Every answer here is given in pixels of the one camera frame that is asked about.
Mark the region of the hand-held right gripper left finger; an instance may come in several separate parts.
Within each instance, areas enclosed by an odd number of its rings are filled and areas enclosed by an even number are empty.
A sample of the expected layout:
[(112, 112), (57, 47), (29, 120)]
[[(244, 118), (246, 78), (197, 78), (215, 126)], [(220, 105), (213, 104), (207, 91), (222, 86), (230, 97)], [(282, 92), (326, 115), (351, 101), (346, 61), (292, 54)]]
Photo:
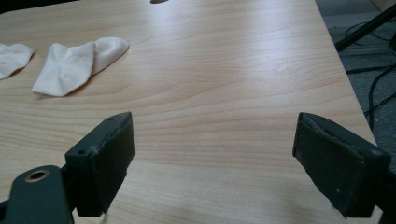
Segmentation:
[(104, 119), (65, 153), (69, 206), (81, 217), (105, 214), (134, 156), (132, 114), (124, 112)]

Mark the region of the white sock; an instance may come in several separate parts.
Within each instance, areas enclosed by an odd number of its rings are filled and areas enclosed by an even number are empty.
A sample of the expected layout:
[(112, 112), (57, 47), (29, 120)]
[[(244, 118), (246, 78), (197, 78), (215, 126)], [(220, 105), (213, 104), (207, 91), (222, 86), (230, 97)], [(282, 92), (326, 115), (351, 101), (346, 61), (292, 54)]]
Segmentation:
[(7, 46), (0, 43), (0, 80), (24, 68), (30, 62), (34, 52), (33, 49), (23, 44)]

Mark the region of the beige cloth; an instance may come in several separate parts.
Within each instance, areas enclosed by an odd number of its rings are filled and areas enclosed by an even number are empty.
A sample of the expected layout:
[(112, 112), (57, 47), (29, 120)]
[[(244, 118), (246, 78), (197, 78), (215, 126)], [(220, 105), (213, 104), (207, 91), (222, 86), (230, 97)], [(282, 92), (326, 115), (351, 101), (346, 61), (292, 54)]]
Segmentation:
[(102, 37), (76, 47), (54, 43), (32, 92), (63, 97), (109, 67), (129, 48), (119, 37)]

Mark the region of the black metal stand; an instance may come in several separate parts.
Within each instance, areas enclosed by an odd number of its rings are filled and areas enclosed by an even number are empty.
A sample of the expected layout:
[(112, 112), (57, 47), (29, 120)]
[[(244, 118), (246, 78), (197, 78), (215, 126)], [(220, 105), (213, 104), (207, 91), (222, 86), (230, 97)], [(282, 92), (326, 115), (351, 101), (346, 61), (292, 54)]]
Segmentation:
[(335, 48), (337, 51), (343, 51), (348, 48), (350, 45), (354, 44), (356, 41), (362, 39), (366, 35), (370, 34), (373, 30), (390, 21), (391, 19), (396, 17), (396, 3), (391, 7), (380, 13), (378, 16), (374, 17), (370, 21), (363, 24), (361, 28), (356, 30), (355, 32), (347, 35), (342, 40), (336, 42)]

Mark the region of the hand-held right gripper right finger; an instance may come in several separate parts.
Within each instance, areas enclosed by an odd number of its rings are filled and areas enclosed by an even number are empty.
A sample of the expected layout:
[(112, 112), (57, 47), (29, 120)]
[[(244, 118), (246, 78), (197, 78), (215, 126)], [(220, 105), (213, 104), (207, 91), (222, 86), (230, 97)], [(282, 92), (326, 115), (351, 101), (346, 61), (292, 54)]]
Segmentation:
[(299, 114), (293, 157), (344, 217), (391, 217), (391, 156), (337, 123)]

